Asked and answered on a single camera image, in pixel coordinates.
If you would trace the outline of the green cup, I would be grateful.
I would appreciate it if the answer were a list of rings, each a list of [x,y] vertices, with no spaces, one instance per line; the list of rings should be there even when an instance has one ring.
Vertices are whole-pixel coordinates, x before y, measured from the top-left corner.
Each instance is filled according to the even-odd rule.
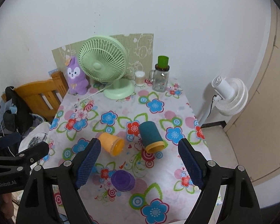
[[[168,67],[169,57],[167,56],[158,56],[157,65],[158,68],[166,69]]]

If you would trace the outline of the white printed t-shirt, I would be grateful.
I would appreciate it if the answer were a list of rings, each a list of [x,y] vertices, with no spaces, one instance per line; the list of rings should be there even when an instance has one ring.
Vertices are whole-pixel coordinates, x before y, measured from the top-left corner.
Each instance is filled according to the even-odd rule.
[[[49,143],[48,133],[50,129],[50,123],[43,122],[36,126],[20,143],[18,152],[23,152],[25,149],[33,147],[40,142]]]

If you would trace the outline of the wooden chair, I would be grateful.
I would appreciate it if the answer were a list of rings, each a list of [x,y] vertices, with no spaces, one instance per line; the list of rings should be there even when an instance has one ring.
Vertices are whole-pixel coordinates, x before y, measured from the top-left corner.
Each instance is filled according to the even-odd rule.
[[[20,116],[28,118],[30,114],[37,114],[52,121],[68,89],[64,74],[56,71],[48,80],[7,87],[1,97],[5,103],[11,100]]]

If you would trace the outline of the beige patterned board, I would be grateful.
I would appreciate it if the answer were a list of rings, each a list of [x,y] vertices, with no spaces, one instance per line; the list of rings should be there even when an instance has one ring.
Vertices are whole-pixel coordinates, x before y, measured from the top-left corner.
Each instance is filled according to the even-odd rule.
[[[148,76],[153,67],[154,35],[152,33],[139,33],[118,34],[112,37],[118,40],[127,51],[128,66],[124,77],[134,79],[134,74],[137,71],[144,71]],[[78,56],[78,52],[84,43],[85,41],[78,41],[52,50],[57,69],[66,74],[65,63],[71,57]]]

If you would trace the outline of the cotton swab container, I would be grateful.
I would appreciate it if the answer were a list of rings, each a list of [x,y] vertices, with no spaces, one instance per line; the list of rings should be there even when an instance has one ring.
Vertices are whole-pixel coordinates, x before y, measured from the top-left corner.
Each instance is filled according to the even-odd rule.
[[[145,72],[136,71],[134,74],[136,86],[143,86],[145,84]]]

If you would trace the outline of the glass mason jar mug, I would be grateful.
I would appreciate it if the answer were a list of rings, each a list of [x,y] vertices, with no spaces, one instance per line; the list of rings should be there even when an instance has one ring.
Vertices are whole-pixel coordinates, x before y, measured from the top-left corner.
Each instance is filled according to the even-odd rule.
[[[166,91],[169,79],[169,68],[169,66],[161,68],[156,64],[155,69],[150,71],[149,80],[152,83],[153,90],[160,93]]]

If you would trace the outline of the dark teal cup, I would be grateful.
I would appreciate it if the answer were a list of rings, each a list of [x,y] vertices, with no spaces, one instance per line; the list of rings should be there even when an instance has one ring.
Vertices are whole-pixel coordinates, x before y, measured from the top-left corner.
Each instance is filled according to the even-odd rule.
[[[165,148],[165,143],[154,122],[146,121],[141,123],[139,125],[139,133],[147,153],[153,154]]]

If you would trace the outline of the black clothing pile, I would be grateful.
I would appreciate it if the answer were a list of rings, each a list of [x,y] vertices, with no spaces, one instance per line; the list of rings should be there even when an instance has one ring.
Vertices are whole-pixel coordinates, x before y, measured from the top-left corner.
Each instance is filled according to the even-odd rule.
[[[36,126],[46,122],[44,117],[32,113],[28,104],[20,97],[13,86],[8,86],[5,89],[5,96],[7,102],[5,103],[3,116],[0,118],[0,136],[18,132],[22,141]],[[0,148],[0,156],[12,157],[18,154],[21,141],[6,148]]]

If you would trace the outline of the orange cup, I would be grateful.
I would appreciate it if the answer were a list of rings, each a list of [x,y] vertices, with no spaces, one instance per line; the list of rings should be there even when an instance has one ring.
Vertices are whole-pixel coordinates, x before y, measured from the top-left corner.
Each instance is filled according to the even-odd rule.
[[[109,133],[102,133],[99,136],[99,141],[105,151],[107,151],[112,156],[118,156],[125,145],[123,138],[111,135]]]

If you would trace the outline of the purple cup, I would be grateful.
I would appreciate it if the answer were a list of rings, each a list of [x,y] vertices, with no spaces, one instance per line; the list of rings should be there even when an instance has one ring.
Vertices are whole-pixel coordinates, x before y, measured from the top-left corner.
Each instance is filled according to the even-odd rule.
[[[111,182],[118,191],[127,192],[134,188],[136,180],[134,176],[127,171],[117,170],[112,174]]]

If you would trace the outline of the white standing fan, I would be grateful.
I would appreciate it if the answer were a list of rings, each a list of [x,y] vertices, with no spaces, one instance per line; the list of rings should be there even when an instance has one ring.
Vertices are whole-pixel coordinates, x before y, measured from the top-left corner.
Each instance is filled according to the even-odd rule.
[[[239,78],[217,76],[212,80],[211,86],[215,95],[203,115],[198,119],[200,125],[203,125],[213,108],[216,108],[223,116],[233,116],[240,113],[248,101],[248,89]]]

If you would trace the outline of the purple plush toy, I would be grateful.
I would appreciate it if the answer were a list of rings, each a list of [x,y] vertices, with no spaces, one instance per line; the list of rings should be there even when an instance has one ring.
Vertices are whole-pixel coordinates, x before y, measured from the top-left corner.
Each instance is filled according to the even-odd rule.
[[[77,57],[72,56],[65,62],[65,65],[67,67],[69,93],[72,95],[86,94],[89,81],[84,71],[80,68]]]

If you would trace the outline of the floral tablecloth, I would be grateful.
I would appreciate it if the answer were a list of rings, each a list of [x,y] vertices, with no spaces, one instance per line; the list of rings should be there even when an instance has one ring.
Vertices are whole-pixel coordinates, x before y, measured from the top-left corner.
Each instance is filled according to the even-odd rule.
[[[165,143],[153,154],[145,151],[139,125],[152,121]],[[176,79],[164,93],[146,82],[122,100],[109,100],[102,85],[93,85],[84,96],[66,95],[52,121],[49,153],[40,163],[56,167],[84,150],[92,138],[109,133],[125,140],[114,157],[102,150],[87,183],[79,190],[94,223],[172,223],[185,220],[200,190],[187,173],[178,153],[185,138],[205,158],[210,158],[204,135]],[[111,176],[125,170],[136,180],[132,190],[115,189]]]

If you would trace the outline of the green desk fan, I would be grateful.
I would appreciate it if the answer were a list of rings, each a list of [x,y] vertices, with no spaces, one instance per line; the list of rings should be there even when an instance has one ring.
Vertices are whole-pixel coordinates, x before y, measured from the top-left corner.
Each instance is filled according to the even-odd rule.
[[[121,100],[134,92],[134,83],[124,78],[128,55],[118,40],[110,36],[91,37],[81,46],[78,62],[88,77],[106,84],[106,98]]]

